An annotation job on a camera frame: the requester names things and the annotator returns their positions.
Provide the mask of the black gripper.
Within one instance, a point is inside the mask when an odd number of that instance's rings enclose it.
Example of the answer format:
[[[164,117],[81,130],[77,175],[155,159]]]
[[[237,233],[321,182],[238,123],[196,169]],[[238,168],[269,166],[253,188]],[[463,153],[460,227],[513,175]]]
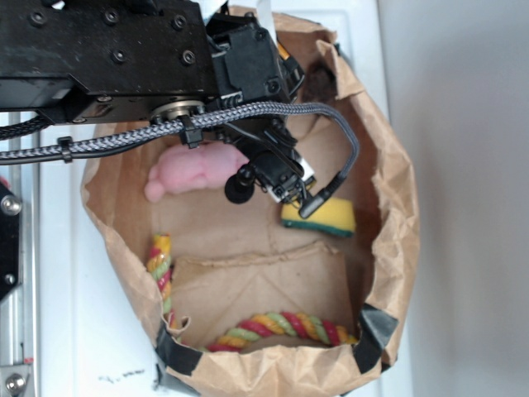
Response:
[[[255,15],[214,14],[206,25],[220,98],[220,110],[257,102],[292,103],[304,80],[303,68],[274,43]]]

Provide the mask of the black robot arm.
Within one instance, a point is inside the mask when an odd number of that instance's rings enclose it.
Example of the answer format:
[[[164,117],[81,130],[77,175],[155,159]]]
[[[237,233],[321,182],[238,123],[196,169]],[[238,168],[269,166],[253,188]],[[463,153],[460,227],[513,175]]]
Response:
[[[170,119],[294,100],[304,73],[252,12],[196,1],[4,1],[1,109],[51,125]]]

